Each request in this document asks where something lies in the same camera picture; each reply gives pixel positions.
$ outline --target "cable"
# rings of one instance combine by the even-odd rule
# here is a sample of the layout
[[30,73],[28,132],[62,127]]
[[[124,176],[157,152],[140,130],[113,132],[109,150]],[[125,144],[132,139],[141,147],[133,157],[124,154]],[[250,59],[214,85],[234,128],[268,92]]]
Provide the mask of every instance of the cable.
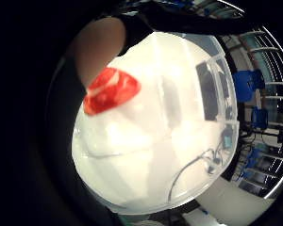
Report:
[[268,146],[268,144],[264,141],[264,139],[263,139],[263,131],[261,132],[261,139],[262,139],[262,142],[263,142],[263,144],[265,144],[266,146]]
[[216,151],[214,151],[214,150],[211,149],[211,148],[210,148],[210,149],[207,149],[205,152],[203,152],[201,155],[197,156],[195,159],[193,159],[193,160],[192,160],[191,162],[189,162],[184,168],[182,168],[182,169],[180,170],[180,172],[177,174],[177,176],[175,177],[175,179],[174,179],[174,181],[173,181],[173,183],[172,183],[171,189],[170,189],[169,194],[168,194],[168,202],[171,200],[173,188],[174,188],[174,186],[175,186],[175,184],[176,184],[176,182],[177,182],[179,176],[181,175],[181,173],[182,173],[186,168],[188,168],[190,165],[192,165],[192,164],[194,164],[195,162],[197,162],[199,159],[204,158],[205,153],[207,153],[207,152],[209,152],[209,151],[213,152],[213,157],[214,157],[214,159],[216,159],[215,156],[216,156],[216,153],[218,152],[217,150],[219,149],[219,147],[220,147],[221,144],[222,144],[222,141],[219,142],[219,144],[218,144],[218,146],[217,146],[217,148],[216,148]]

